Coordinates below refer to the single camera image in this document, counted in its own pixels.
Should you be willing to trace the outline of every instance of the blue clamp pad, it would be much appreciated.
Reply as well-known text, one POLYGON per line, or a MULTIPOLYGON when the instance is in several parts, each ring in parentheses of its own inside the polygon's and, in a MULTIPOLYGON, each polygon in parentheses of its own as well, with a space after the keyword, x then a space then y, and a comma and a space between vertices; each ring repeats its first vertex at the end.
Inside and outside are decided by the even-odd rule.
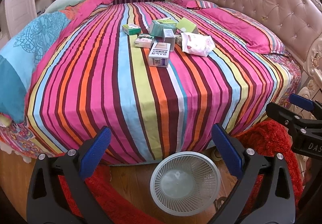
POLYGON ((222 156, 230 174, 237 177, 237 179, 240 180, 244 175, 244 164, 242 158, 239 156, 238 152, 229 140, 230 137, 226 134, 225 130, 218 124, 215 124, 213 126, 211 130, 211 135, 213 142, 215 143, 220 155, 222 156))
POLYGON ((310 112, 314 111, 313 101, 306 99, 302 96, 299 96, 297 94, 292 93, 289 96, 289 102, 306 111, 310 111, 310 112))
POLYGON ((93 175, 97 165, 111 142, 111 135, 111 130, 108 127, 104 127, 94 138, 93 144, 80 162, 79 176, 83 180, 93 175))

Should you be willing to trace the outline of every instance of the cardboard box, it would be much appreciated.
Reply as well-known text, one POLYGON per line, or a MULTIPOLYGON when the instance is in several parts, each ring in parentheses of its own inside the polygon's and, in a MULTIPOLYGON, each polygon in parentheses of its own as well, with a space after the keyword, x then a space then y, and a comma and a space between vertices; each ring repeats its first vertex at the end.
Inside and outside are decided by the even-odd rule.
POLYGON ((194 24, 192 21, 189 21, 187 18, 182 18, 177 24, 177 28, 182 32, 191 32, 199 34, 197 24, 194 24))
POLYGON ((154 42, 149 54, 149 66, 168 67, 170 44, 163 42, 154 42))
POLYGON ((180 47, 182 47, 182 36, 181 34, 175 34, 175 43, 177 45, 179 45, 180 47))
POLYGON ((141 28, 135 24, 124 24, 122 29, 128 35, 139 34, 141 32, 141 28))
POLYGON ((163 29, 163 42, 171 44, 170 51, 174 51, 175 36, 173 30, 163 29))
POLYGON ((151 46, 153 45, 154 40, 155 40, 154 36, 150 34, 139 34, 137 39, 134 41, 134 45, 140 48, 151 49, 151 46))
POLYGON ((149 26, 149 33, 156 37, 162 37, 163 36, 163 29, 171 29, 173 32, 176 32, 177 30, 177 23, 174 24, 164 24, 160 22, 159 20, 152 20, 152 23, 149 26))
POLYGON ((160 20, 157 20, 159 21, 160 23, 162 24, 174 24, 175 26, 177 26, 178 22, 177 21, 174 21, 172 19, 160 19, 160 20))

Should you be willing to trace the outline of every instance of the striped bedsheet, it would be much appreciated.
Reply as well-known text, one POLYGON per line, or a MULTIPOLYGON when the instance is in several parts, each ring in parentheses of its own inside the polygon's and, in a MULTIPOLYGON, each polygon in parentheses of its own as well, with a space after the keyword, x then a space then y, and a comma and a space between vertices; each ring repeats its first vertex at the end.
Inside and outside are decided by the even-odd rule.
POLYGON ((214 145, 214 123, 232 135, 242 132, 265 117, 267 103, 286 106, 300 81, 291 57, 250 52, 236 35, 173 3, 101 6, 50 57, 34 73, 26 122, 1 130, 6 142, 19 135, 10 131, 27 132, 14 144, 33 157, 77 149, 104 125, 113 134, 103 157, 110 164, 201 151, 214 145), (217 49, 203 58, 176 45, 168 68, 149 67, 149 49, 134 47, 137 36, 126 35, 122 25, 148 33, 151 20, 164 17, 190 19, 217 49))

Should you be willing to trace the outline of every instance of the white plastic package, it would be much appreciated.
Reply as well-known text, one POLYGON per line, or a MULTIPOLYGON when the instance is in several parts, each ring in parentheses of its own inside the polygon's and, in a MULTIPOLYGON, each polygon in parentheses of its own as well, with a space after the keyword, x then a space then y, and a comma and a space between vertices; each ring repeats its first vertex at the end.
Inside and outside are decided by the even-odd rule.
POLYGON ((182 32, 182 51, 189 54, 195 54, 207 57, 208 54, 216 48, 211 36, 204 36, 190 32, 182 32))

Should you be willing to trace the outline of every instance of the red rug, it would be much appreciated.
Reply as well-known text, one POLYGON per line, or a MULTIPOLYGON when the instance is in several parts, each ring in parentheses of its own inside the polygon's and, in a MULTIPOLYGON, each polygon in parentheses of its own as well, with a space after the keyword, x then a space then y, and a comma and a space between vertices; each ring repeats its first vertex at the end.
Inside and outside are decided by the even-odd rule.
MULTIPOLYGON (((275 121, 265 121, 255 125, 250 130, 243 132, 237 136, 237 138, 244 147, 253 148, 259 154, 273 156, 275 153, 280 152, 284 155, 292 177, 297 203, 302 194, 303 187, 297 160, 290 149, 290 137, 285 131, 285 128, 275 121)), ((245 206, 244 213, 249 212, 251 209, 252 204, 256 199, 256 194, 260 188, 261 179, 262 177, 259 176, 252 194, 245 206)), ((61 177, 60 181, 72 212, 80 216, 81 214, 71 196, 64 177, 61 177)), ((136 209, 131 203, 116 192, 109 182, 110 171, 109 167, 105 165, 99 165, 93 176, 86 180, 86 184, 91 190, 93 196, 115 224, 163 224, 162 222, 136 209)))

